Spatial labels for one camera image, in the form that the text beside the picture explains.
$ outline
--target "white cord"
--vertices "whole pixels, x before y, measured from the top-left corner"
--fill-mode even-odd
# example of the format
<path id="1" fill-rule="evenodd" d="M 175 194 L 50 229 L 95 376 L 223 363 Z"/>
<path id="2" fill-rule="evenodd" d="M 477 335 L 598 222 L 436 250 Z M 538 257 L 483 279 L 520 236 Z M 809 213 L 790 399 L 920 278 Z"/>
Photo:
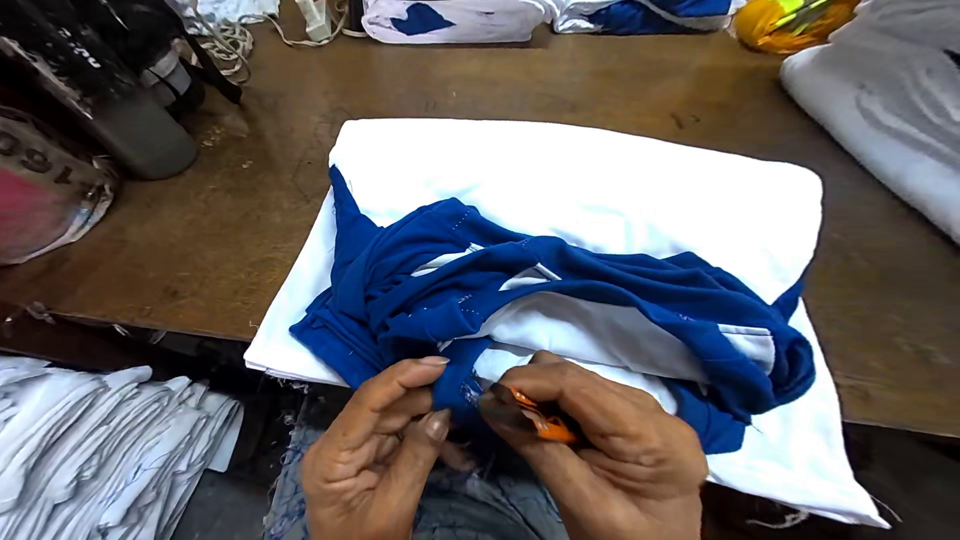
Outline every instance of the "white cord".
<path id="1" fill-rule="evenodd" d="M 294 45 L 303 45 L 305 47 L 321 47 L 323 45 L 328 44 L 330 41 L 332 41 L 338 34 L 340 34 L 344 30 L 344 25 L 347 24 L 347 12 L 345 8 L 344 14 L 340 17 L 340 22 L 338 22 L 337 27 L 333 29 L 333 34 L 330 34 L 330 37 L 325 37 L 320 41 L 313 41 L 311 39 L 303 39 L 303 40 L 287 39 L 287 36 L 283 34 L 283 29 L 280 28 L 280 24 L 276 22 L 276 19 L 270 16 L 244 15 L 240 17 L 240 20 L 237 22 L 237 25 L 240 25 L 244 20 L 249 20 L 250 22 L 264 22 L 269 20 L 270 22 L 274 23 L 274 28 L 276 28 L 276 31 L 280 34 L 280 39 L 283 39 L 283 42 L 291 47 L 293 47 Z"/>
<path id="2" fill-rule="evenodd" d="M 283 29 L 280 28 L 279 23 L 276 22 L 275 18 L 269 15 L 244 15 L 235 23 L 220 23 L 216 26 L 211 26 L 210 23 L 207 22 L 202 15 L 200 15 L 200 10 L 197 7 L 197 1 L 198 0 L 188 0 L 190 7 L 193 9 L 194 16 L 198 21 L 200 21 L 200 24 L 203 25 L 208 32 L 210 32 L 210 35 L 212 36 L 212 40 L 204 43 L 202 47 L 211 57 L 219 61 L 233 62 L 231 67 L 220 70 L 224 76 L 228 77 L 230 75 L 234 75 L 241 69 L 246 71 L 246 76 L 243 79 L 234 81 L 238 85 L 242 85 L 246 81 L 249 81 L 252 75 L 250 65 L 247 63 L 247 57 L 249 57 L 250 53 L 253 51 L 253 34 L 244 26 L 244 23 L 266 21 L 272 22 L 277 33 L 280 34 L 280 39 L 282 39 L 284 43 L 291 47 L 296 45 L 305 47 L 321 47 L 328 44 L 340 33 L 351 37 L 365 37 L 367 35 L 363 32 L 353 32 L 344 28 L 344 25 L 347 24 L 347 14 L 349 9 L 349 5 L 346 0 L 338 3 L 335 7 L 335 11 L 339 12 L 341 15 L 340 20 L 337 22 L 336 28 L 333 30 L 333 33 L 330 34 L 330 37 L 320 41 L 313 41 L 311 39 L 287 39 L 287 36 L 283 34 Z"/>

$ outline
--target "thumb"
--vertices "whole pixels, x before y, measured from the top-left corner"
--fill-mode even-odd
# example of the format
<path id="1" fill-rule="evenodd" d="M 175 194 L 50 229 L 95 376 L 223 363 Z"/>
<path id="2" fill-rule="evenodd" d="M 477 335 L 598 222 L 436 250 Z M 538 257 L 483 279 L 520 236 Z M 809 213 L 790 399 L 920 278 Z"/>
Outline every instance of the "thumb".
<path id="1" fill-rule="evenodd" d="M 392 515 L 397 522 L 409 521 L 414 514 L 426 477 L 450 430 L 450 410 L 429 412 L 403 432 L 403 441 L 396 450 L 393 463 L 377 487 L 378 508 Z"/>

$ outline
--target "printed number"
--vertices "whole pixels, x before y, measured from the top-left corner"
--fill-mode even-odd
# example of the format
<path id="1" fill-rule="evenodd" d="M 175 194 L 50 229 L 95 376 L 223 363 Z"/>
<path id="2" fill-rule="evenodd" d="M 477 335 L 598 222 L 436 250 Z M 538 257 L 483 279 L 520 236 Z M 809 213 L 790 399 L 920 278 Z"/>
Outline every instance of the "printed number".
<path id="1" fill-rule="evenodd" d="M 34 148 L 28 148 L 23 153 L 23 160 L 20 160 L 20 164 L 40 174 L 48 173 L 50 169 L 54 168 L 54 164 L 42 152 Z"/>
<path id="2" fill-rule="evenodd" d="M 54 184 L 70 184 L 70 173 L 72 172 L 73 169 L 64 165 L 63 170 L 61 170 L 60 174 L 54 179 Z"/>
<path id="3" fill-rule="evenodd" d="M 13 134 L 0 131 L 0 156 L 12 156 L 20 152 L 20 139 Z M 23 159 L 20 164 L 35 173 L 46 174 L 54 168 L 54 164 L 47 159 L 46 155 L 34 148 L 28 148 L 23 152 Z M 63 170 L 54 179 L 54 184 L 70 184 L 70 174 L 73 169 L 64 166 Z"/>
<path id="4" fill-rule="evenodd" d="M 20 139 L 0 131 L 0 156 L 12 156 L 20 150 Z"/>

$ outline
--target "blue and white garment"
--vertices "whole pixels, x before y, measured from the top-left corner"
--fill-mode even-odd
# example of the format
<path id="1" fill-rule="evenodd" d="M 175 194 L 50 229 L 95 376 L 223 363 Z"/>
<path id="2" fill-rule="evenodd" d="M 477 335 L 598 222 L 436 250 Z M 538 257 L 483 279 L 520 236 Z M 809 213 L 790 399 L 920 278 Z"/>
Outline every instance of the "blue and white garment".
<path id="1" fill-rule="evenodd" d="M 597 254 L 555 236 L 508 231 L 455 198 L 377 227 L 336 167 L 330 179 L 332 285 L 290 330 L 350 386 L 443 347 L 450 363 L 434 385 L 434 406 L 452 408 L 469 424 L 479 392 L 470 376 L 498 341 L 492 326 L 542 331 L 523 321 L 550 309 L 573 313 L 561 321 L 573 335 L 581 324 L 595 328 L 581 337 L 587 343 L 573 344 L 574 353 L 578 345 L 589 351 L 611 341 L 622 346 L 627 368 L 660 376 L 676 403 L 670 412 L 697 430 L 709 454 L 738 450 L 752 415 L 799 398 L 813 383 L 810 344 L 786 322 L 799 283 L 770 306 L 692 253 Z M 516 307 L 538 296 L 550 306 L 525 314 Z M 607 328 L 617 320 L 621 328 Z M 632 324 L 623 328 L 624 321 Z M 569 355 L 560 345 L 554 352 Z M 574 357 L 609 363 L 589 353 Z"/>
<path id="2" fill-rule="evenodd" d="M 552 0 L 370 0 L 362 19 L 385 43 L 529 41 L 554 16 Z"/>
<path id="3" fill-rule="evenodd" d="M 727 27 L 745 0 L 546 0 L 562 34 L 691 34 Z"/>

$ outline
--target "stack of white fabric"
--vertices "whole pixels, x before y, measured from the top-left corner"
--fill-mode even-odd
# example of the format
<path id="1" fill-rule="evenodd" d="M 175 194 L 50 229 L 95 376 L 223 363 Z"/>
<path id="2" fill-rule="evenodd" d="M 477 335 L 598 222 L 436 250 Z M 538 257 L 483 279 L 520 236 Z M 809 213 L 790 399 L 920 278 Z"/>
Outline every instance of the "stack of white fabric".
<path id="1" fill-rule="evenodd" d="M 529 41 L 534 28 L 556 14 L 554 0 L 365 0 L 365 4 L 364 30 L 384 43 Z M 403 32 L 402 25 L 398 28 L 397 21 L 426 16 L 436 22 L 433 27 L 414 34 Z"/>
<path id="2" fill-rule="evenodd" d="M 960 2 L 869 0 L 783 85 L 881 182 L 960 242 Z"/>
<path id="3" fill-rule="evenodd" d="M 243 408 L 149 367 L 107 375 L 0 356 L 0 538 L 168 539 Z"/>
<path id="4" fill-rule="evenodd" d="M 569 149 L 575 152 L 564 152 Z M 592 128 L 352 120 L 344 124 L 330 164 L 347 179 L 361 211 L 380 226 L 457 197 L 510 230 L 559 236 L 598 253 L 664 258 L 692 251 L 767 302 L 801 277 L 820 230 L 821 184 L 809 170 Z M 330 286 L 335 239 L 328 193 L 244 354 L 248 367 L 343 384 L 289 332 Z M 803 303 L 790 324 L 813 346 L 813 386 L 797 401 L 755 416 L 741 450 L 710 455 L 708 479 L 846 523 L 886 527 L 853 477 L 836 389 Z M 569 337 L 530 335 L 544 339 L 536 347 L 543 349 Z M 611 376 L 610 366 L 585 367 Z M 655 398 L 668 405 L 663 396 Z"/>

